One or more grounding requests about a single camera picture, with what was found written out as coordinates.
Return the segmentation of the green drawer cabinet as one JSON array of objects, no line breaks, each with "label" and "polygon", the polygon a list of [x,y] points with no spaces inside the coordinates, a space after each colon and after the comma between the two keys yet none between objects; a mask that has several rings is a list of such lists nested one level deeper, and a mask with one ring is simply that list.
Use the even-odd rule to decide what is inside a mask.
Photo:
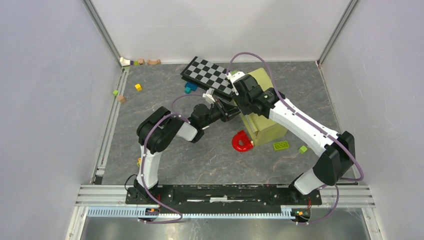
[{"label": "green drawer cabinet", "polygon": [[[263,91],[273,88],[271,78],[263,67],[251,71],[248,74],[256,79]],[[239,116],[254,146],[261,146],[276,141],[277,139],[283,138],[288,132],[284,126],[255,113],[249,115],[243,115],[241,113]]]}]

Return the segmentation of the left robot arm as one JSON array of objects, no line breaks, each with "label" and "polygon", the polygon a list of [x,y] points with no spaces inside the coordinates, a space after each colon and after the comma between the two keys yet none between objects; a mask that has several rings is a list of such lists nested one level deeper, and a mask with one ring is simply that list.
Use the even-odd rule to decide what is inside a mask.
[{"label": "left robot arm", "polygon": [[158,169],[162,152],[175,137],[180,137],[191,143],[197,143],[205,134],[210,124],[221,120],[227,122],[239,109],[223,100],[217,99],[210,106],[197,104],[190,117],[185,119],[176,113],[171,113],[161,106],[137,128],[136,135],[141,148],[141,164],[134,181],[138,197],[145,204],[153,203],[157,198]]}]

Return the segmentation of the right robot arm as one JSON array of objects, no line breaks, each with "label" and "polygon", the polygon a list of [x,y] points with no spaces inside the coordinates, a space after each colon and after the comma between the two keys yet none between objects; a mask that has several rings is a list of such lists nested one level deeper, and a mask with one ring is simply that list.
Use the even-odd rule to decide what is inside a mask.
[{"label": "right robot arm", "polygon": [[262,90],[257,80],[241,71],[228,73],[227,80],[233,89],[232,98],[244,115],[255,113],[274,121],[295,134],[319,157],[315,165],[295,179],[289,189],[289,199],[302,204],[309,193],[323,186],[333,186],[354,164],[354,138],[348,133],[339,134],[309,117],[292,104],[274,87]]}]

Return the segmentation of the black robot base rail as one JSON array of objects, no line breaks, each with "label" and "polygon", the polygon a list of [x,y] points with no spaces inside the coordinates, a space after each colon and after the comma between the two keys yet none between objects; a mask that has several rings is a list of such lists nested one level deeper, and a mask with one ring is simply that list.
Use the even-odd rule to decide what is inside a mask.
[{"label": "black robot base rail", "polygon": [[164,184],[154,186],[148,196],[142,186],[130,187],[128,205],[153,205],[156,201],[182,214],[271,214],[282,206],[321,205],[321,194],[313,190],[303,195],[278,184]]}]

